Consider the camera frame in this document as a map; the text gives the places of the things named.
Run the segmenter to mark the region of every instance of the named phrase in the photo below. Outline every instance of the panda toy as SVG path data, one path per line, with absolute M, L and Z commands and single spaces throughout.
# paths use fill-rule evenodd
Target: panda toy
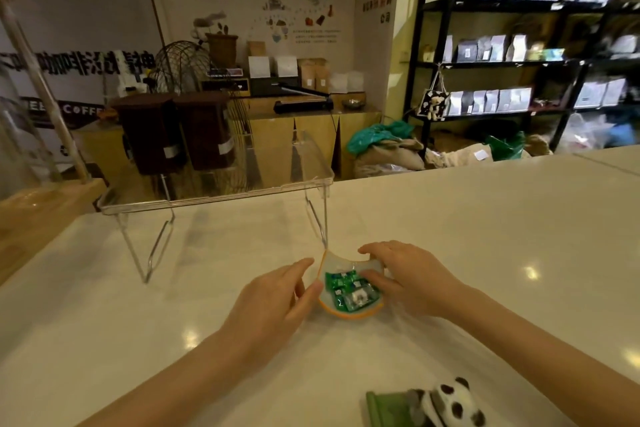
M 409 390 L 406 394 L 409 413 L 416 427 L 438 427 L 429 418 L 435 412 L 443 427 L 484 427 L 486 419 L 464 378 L 457 377 L 451 385 L 442 383 L 430 392 Z

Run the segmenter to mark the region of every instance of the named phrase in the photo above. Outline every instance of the transparent tray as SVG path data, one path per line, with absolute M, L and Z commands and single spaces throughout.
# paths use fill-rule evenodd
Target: transparent tray
M 334 174 L 307 132 L 294 130 L 290 144 L 259 141 L 252 135 L 234 138 L 236 162 L 217 171 L 141 176 L 129 164 L 98 201 L 103 214 L 132 213 L 242 197 L 326 187 Z

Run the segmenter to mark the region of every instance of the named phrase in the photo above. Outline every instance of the green plastic bag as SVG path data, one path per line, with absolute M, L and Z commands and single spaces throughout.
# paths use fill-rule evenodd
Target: green plastic bag
M 489 135 L 484 143 L 491 148 L 493 160 L 519 159 L 524 150 L 524 132 L 519 131 L 509 139 L 500 140 Z
M 381 123 L 357 131 L 349 143 L 347 151 L 355 156 L 362 154 L 369 146 L 380 142 L 380 140 L 402 140 L 411 137 L 413 125 L 398 120 L 389 125 Z

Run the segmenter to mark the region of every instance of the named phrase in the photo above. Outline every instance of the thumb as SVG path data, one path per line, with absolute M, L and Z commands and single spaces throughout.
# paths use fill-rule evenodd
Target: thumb
M 398 281 L 385 277 L 376 270 L 361 270 L 359 273 L 362 277 L 369 280 L 372 285 L 378 287 L 382 293 L 388 296 L 393 296 L 402 292 L 403 287 Z
M 302 294 L 302 297 L 298 299 L 296 305 L 294 305 L 287 313 L 285 318 L 287 319 L 287 322 L 291 323 L 294 330 L 300 327 L 302 321 L 305 320 L 314 308 L 318 297 L 320 297 L 320 293 L 322 293 L 323 287 L 322 282 L 316 280 L 313 284 L 307 287 L 307 290 Z

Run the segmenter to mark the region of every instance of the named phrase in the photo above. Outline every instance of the orange rim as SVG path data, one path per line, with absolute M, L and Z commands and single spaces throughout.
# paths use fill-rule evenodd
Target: orange rim
M 326 252 L 327 251 L 328 250 L 324 250 L 324 253 L 322 255 L 322 262 L 320 262 L 320 267 L 318 268 L 318 275 L 316 277 L 317 279 L 320 279 L 320 272 L 323 269 L 324 257 L 326 257 Z M 350 262 L 368 262 L 368 260 L 351 260 Z M 340 312 L 340 311 L 337 311 L 336 309 L 331 309 L 324 302 L 322 302 L 322 300 L 320 298 L 318 298 L 318 302 L 320 302 L 320 305 L 322 306 L 322 308 L 324 310 L 326 310 L 329 314 L 332 314 L 332 315 L 334 315 L 334 316 L 336 316 L 338 318 L 347 319 L 347 320 L 368 318 L 369 316 L 373 316 L 375 313 L 380 311 L 380 309 L 382 309 L 383 306 L 385 305 L 384 299 L 382 298 L 382 296 L 380 296 L 380 302 L 378 302 L 376 305 L 374 305 L 370 309 L 366 309 L 364 312 L 357 312 L 356 314 L 347 314 L 346 312 Z

